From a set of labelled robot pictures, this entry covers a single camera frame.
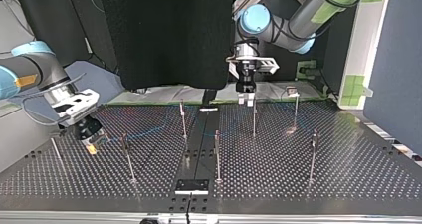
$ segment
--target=white panel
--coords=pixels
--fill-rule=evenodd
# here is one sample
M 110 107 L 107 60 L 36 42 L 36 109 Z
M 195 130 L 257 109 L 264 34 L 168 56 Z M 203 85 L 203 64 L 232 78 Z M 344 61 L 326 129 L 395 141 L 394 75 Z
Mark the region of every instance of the white panel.
M 27 25 L 21 7 L 10 0 L 6 1 L 21 22 Z M 0 59 L 11 56 L 10 54 L 1 53 L 9 52 L 11 49 L 33 40 L 33 37 L 19 25 L 18 21 L 2 3 L 4 1 L 0 1 Z
M 365 76 L 363 85 L 369 86 L 379 38 L 384 23 L 388 0 L 373 3 L 360 3 L 354 20 L 350 46 L 344 67 L 340 88 L 340 101 L 344 88 L 345 76 Z M 363 110 L 366 97 L 361 97 L 357 107 L 342 106 L 346 110 Z

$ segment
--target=white wall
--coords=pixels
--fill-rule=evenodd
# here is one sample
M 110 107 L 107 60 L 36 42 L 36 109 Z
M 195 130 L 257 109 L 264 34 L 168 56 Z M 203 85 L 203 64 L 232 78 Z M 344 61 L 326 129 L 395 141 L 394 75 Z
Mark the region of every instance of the white wall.
M 359 3 L 358 5 L 344 67 L 339 104 L 341 104 L 345 77 L 347 75 L 365 76 L 363 85 L 365 87 L 369 86 L 387 5 L 388 0 Z M 345 110 L 363 110 L 365 100 L 366 97 L 362 96 L 358 106 L 339 106 Z
M 6 1 L 13 11 L 15 11 L 21 22 L 27 25 L 27 21 L 19 5 L 10 0 Z M 11 56 L 10 54 L 1 53 L 9 52 L 12 48 L 30 42 L 33 39 L 1 3 L 3 2 L 0 2 L 0 59 Z
M 20 7 L 15 3 L 9 5 L 22 23 L 26 24 Z M 0 4 L 0 53 L 10 51 L 32 39 L 3 4 Z M 11 54 L 0 54 L 0 65 L 1 58 L 10 56 Z M 41 126 L 29 120 L 19 106 L 0 101 L 0 172 L 48 141 L 52 130 L 52 127 Z

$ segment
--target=black mat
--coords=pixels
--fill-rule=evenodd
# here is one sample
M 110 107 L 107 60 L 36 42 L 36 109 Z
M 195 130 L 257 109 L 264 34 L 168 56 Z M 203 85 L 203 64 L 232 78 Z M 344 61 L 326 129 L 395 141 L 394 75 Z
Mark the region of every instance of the black mat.
M 233 0 L 103 0 L 123 85 L 222 89 Z

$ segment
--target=metal rod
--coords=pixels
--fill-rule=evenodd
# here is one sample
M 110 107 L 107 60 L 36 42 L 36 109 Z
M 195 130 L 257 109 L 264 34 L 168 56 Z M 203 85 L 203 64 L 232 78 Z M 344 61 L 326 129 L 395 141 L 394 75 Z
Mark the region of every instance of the metal rod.
M 312 182 L 314 182 L 314 166 L 315 166 L 315 161 L 316 161 L 317 149 L 319 147 L 319 133 L 316 129 L 314 130 L 314 133 L 313 133 L 312 146 L 313 146 L 313 160 L 311 162 L 310 185 L 312 184 Z
M 217 183 L 221 183 L 223 180 L 221 179 L 220 173 L 220 133 L 218 130 L 215 131 L 215 152 L 217 156 Z
M 257 135 L 257 100 L 254 99 L 254 130 L 253 137 Z
M 56 152 L 56 155 L 59 158 L 60 163 L 62 164 L 63 170 L 66 172 L 65 163 L 63 162 L 62 156 L 59 153 L 59 149 L 57 148 L 56 141 L 53 138 L 50 138 L 50 141 L 52 142 L 54 151 Z
M 131 180 L 131 182 L 132 182 L 132 183 L 136 183 L 136 182 L 137 182 L 137 180 L 136 180 L 136 178 L 134 177 L 133 166 L 132 166 L 132 163 L 131 163 L 131 159 L 130 159 L 130 154 L 129 154 L 129 153 L 127 154 L 127 162 L 129 163 L 130 173 L 131 173 L 131 176 L 132 176 L 132 180 Z
M 184 109 L 183 109 L 183 100 L 180 102 L 180 115 L 182 116 L 182 123 L 183 123 L 183 137 L 184 137 L 184 139 L 187 139 L 185 112 L 184 112 Z
M 299 93 L 296 95 L 296 101 L 295 101 L 295 118 L 298 116 L 298 107 L 299 107 Z
M 313 150 L 313 160 L 311 161 L 310 183 L 314 182 L 314 165 L 316 161 L 316 150 Z

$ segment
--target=gray cable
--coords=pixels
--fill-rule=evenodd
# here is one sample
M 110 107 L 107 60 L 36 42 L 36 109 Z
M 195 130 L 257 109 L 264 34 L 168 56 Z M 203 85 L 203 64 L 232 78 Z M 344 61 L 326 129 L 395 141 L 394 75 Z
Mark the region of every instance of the gray cable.
M 97 6 L 96 2 L 94 0 L 91 0 L 91 3 L 94 5 L 94 7 L 97 8 L 97 10 L 99 10 L 100 12 L 104 13 L 105 10 L 101 9 L 99 6 Z
M 22 110 L 24 111 L 25 115 L 26 115 L 26 116 L 27 116 L 30 120 L 32 120 L 33 122 L 35 122 L 35 123 L 37 123 L 37 124 L 40 124 L 40 125 L 43 125 L 43 126 L 56 126 L 56 125 L 58 125 L 59 123 L 64 122 L 64 121 L 68 120 L 69 118 L 71 118 L 70 116 L 64 116 L 64 117 L 61 117 L 61 118 L 59 118 L 58 120 L 53 121 L 53 122 L 42 122 L 42 121 L 37 120 L 36 118 L 34 118 L 33 116 L 31 116 L 31 115 L 29 114 L 29 112 L 26 110 L 26 107 L 25 107 L 25 101 L 26 101 L 26 100 L 29 100 L 29 99 L 33 99 L 33 98 L 37 98 L 37 97 L 26 97 L 26 98 L 24 98 L 24 99 L 21 101 Z
M 68 85 L 68 84 L 71 84 L 71 83 L 75 83 L 75 82 L 77 82 L 78 80 L 80 80 L 80 79 L 81 79 L 84 75 L 86 75 L 86 74 L 87 74 L 87 73 L 82 73 L 82 74 L 80 74 L 79 76 L 77 76 L 76 78 L 74 78 L 74 79 L 72 79 L 72 80 L 69 80 L 69 81 L 66 81 L 66 82 L 60 83 L 60 84 L 58 84 L 58 85 L 55 85 L 55 86 L 53 86 L 53 87 L 50 87 L 50 88 L 48 88 L 48 89 L 46 89 L 46 90 L 43 90 L 43 91 L 40 91 L 40 92 L 31 93 L 31 94 L 24 94 L 24 95 L 18 95 L 18 96 L 13 96 L 12 98 L 30 98 L 30 97 L 38 97 L 38 96 L 43 95 L 44 93 L 50 92 L 50 91 L 52 91 L 52 90 L 54 90 L 54 89 L 60 88 L 60 87 L 62 87 L 62 86 L 65 86 L 65 85 Z
M 12 0 L 15 1 L 18 5 L 20 5 L 19 1 L 17 0 Z M 7 4 L 6 0 L 3 0 L 2 2 L 3 6 L 6 8 L 7 11 L 9 11 L 9 13 L 16 19 L 16 21 L 19 23 L 19 25 L 32 37 L 35 38 L 35 35 L 32 33 L 32 31 L 30 31 L 27 27 L 25 27 L 25 25 L 21 22 L 21 20 L 19 20 L 18 16 L 16 15 L 16 13 L 13 11 L 13 9 L 9 6 L 9 4 Z
M 21 101 L 22 110 L 24 111 L 25 115 L 30 120 L 32 120 L 33 122 L 35 122 L 37 124 L 43 125 L 43 126 L 55 126 L 55 125 L 58 125 L 61 122 L 64 122 L 64 121 L 68 120 L 71 117 L 70 116 L 64 116 L 64 117 L 61 117 L 58 120 L 53 121 L 53 122 L 42 122 L 42 121 L 39 121 L 39 120 L 35 119 L 32 115 L 30 115 L 29 112 L 26 110 L 25 101 L 27 101 L 29 99 L 33 99 L 33 98 L 42 97 L 45 93 L 47 93 L 47 92 L 49 92 L 51 90 L 54 90 L 54 89 L 57 89 L 59 87 L 62 87 L 62 86 L 65 86 L 65 85 L 74 83 L 74 82 L 78 81 L 81 77 L 83 77 L 85 74 L 86 73 L 80 74 L 78 77 L 74 78 L 73 80 L 70 80 L 70 81 L 67 81 L 67 82 L 58 84 L 58 85 L 53 86 L 53 87 L 51 87 L 49 89 L 46 89 L 44 91 L 40 91 L 40 92 L 28 94 L 28 95 L 14 96 L 13 98 L 23 98 L 22 101 Z

